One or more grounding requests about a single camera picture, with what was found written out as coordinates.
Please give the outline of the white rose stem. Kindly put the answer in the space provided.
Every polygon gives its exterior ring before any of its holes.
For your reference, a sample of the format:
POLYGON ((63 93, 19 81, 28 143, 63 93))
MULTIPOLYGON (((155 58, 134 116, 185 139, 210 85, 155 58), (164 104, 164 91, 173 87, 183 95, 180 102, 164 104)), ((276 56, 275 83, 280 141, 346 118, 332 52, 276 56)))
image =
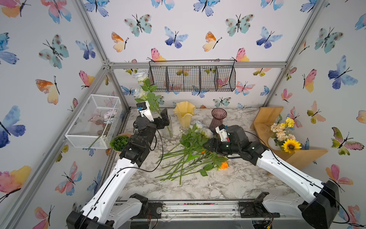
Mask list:
POLYGON ((201 133, 206 137, 206 138, 213 138, 213 133, 210 129, 208 128, 203 128, 201 129, 201 133))
POLYGON ((163 97, 161 95, 156 95, 151 89, 153 86, 147 87, 145 85, 136 88, 132 94, 137 103, 148 102, 150 110, 162 117, 162 109, 160 108, 163 102, 163 97))
POLYGON ((193 124, 196 125, 198 129, 202 129, 204 127, 203 123, 199 120, 194 120, 193 124))
POLYGON ((151 80, 149 79, 147 72, 137 72, 133 75, 133 78, 138 81, 139 86, 145 85, 147 87, 153 86, 153 89, 151 89, 153 92, 157 89, 157 86, 153 85, 151 80))

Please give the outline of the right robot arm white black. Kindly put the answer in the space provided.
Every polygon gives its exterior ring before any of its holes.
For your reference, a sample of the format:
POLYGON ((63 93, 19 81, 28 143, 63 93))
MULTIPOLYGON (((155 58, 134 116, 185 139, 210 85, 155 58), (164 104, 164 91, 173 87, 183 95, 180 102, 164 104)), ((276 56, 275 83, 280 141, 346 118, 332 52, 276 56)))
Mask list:
POLYGON ((282 213, 304 219, 315 229, 329 229, 340 210, 339 187, 331 180, 322 182, 280 159, 258 141, 249 141, 238 125, 216 128, 219 135, 204 143, 205 150, 223 156, 236 154, 254 166, 266 170, 292 188, 299 198, 262 193, 259 205, 269 213, 282 213))

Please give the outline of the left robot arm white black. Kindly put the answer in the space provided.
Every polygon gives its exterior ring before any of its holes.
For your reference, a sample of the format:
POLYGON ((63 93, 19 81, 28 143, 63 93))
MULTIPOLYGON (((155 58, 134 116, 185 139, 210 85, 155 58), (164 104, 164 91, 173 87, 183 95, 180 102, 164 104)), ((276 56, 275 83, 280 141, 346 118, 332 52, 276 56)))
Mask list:
POLYGON ((66 219, 69 229, 117 229, 136 216, 147 216, 148 198, 133 194, 119 208, 113 209, 120 193, 152 151, 151 144, 160 137, 160 129, 170 125, 167 109, 153 118, 148 109, 139 110, 133 123, 134 134, 120 153, 113 172, 94 197, 81 209, 72 211, 66 219))

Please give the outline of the clear glass vase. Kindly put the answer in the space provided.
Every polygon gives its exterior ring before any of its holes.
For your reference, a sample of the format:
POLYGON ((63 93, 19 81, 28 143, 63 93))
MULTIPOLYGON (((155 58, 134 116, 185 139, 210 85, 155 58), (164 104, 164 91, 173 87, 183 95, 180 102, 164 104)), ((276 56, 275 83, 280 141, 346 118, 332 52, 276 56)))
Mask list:
POLYGON ((169 125, 166 126, 164 129, 160 130, 162 137, 165 139, 172 139, 173 138, 173 126, 171 121, 171 116, 168 115, 169 125))

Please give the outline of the orange flower front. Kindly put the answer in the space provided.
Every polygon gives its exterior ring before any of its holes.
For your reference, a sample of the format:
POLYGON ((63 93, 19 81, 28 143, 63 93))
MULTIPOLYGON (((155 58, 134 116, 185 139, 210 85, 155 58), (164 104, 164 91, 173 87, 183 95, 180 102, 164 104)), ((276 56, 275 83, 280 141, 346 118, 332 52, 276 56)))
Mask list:
POLYGON ((220 166, 220 169, 227 169, 229 167, 227 162, 223 162, 220 166))

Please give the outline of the potted green succulent plant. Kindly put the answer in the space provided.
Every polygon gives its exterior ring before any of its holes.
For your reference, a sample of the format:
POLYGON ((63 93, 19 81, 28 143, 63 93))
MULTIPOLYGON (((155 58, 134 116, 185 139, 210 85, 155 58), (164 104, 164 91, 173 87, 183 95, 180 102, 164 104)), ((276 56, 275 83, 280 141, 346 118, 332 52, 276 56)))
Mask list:
POLYGON ((120 155, 122 150, 128 144, 131 136, 132 134, 130 133, 119 134, 110 141, 110 147, 116 152, 117 155, 120 155))

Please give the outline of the purple ribbed glass vase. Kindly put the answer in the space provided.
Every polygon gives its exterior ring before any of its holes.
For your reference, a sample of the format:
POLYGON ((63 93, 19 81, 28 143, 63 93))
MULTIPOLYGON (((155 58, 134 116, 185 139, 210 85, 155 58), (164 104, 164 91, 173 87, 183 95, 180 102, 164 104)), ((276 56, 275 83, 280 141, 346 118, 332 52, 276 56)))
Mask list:
POLYGON ((227 117, 227 112, 222 108, 215 108, 211 112, 212 121, 209 129, 213 134, 216 134, 216 128, 223 124, 223 120, 227 117))

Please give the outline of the wooden corner shelf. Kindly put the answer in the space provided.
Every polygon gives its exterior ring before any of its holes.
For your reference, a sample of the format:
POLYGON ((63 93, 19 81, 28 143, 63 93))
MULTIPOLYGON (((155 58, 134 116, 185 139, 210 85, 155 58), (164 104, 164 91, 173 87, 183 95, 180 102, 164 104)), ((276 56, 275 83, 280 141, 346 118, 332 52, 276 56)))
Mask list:
POLYGON ((263 140, 276 156, 302 170, 328 151, 323 148, 306 149, 301 145, 290 129, 295 126, 295 122, 289 118, 281 119, 282 110, 283 107, 261 107, 251 129, 256 131, 258 138, 263 140))

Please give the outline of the sunflower bouquet in white vase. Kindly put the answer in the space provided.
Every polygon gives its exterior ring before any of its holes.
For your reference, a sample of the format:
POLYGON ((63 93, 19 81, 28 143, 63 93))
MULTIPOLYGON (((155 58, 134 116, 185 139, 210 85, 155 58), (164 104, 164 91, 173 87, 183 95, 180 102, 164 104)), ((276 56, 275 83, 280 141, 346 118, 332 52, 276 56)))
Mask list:
POLYGON ((292 134, 291 128, 294 126, 295 121, 289 117, 283 123, 273 123, 270 127, 269 146, 274 150, 281 150, 288 154, 300 150, 302 146, 292 134))

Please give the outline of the yellow ruffled vase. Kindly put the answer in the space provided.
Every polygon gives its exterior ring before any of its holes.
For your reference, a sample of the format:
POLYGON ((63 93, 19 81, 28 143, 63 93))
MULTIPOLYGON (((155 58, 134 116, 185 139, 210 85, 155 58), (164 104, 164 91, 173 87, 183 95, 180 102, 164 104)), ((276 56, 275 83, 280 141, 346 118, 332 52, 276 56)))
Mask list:
POLYGON ((194 110, 196 106, 188 101, 180 102, 176 104, 173 110, 174 114, 177 116, 180 123, 180 131, 182 133, 189 129, 192 117, 194 116, 194 110))

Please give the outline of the pile of green flower stems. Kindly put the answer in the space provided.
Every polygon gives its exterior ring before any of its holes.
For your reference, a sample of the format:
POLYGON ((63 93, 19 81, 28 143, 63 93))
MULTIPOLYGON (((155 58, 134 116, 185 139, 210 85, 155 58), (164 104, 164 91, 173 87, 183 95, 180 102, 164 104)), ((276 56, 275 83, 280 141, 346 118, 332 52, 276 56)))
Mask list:
POLYGON ((163 166, 161 175, 156 178, 160 181, 179 180, 185 176, 199 174, 203 177, 208 176, 211 170, 221 170, 223 162, 227 162, 226 157, 217 153, 212 153, 203 148, 209 138, 206 138, 201 129, 192 124, 186 133, 182 134, 179 143, 168 153, 161 156, 162 160, 168 160, 168 164, 163 166))

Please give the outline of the white mesh wall basket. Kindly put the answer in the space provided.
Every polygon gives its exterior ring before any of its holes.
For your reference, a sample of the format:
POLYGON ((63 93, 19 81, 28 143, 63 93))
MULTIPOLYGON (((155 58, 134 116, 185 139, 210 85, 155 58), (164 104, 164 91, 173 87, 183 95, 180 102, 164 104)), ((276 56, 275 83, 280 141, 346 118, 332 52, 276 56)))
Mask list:
POLYGON ((117 96, 91 94, 65 133, 75 148, 108 149, 121 114, 117 96))

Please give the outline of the metal base rail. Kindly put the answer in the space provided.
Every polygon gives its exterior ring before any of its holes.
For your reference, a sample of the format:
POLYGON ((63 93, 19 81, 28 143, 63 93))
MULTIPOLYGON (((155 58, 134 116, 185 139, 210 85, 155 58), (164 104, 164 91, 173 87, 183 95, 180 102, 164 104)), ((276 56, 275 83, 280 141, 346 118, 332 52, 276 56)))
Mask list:
POLYGON ((125 223, 131 219, 272 219, 289 215, 306 219, 316 201, 307 203, 301 197, 286 198, 263 193, 256 199, 243 200, 165 200, 150 201, 134 195, 127 201, 117 201, 107 209, 101 201, 84 206, 80 213, 101 224, 125 223))

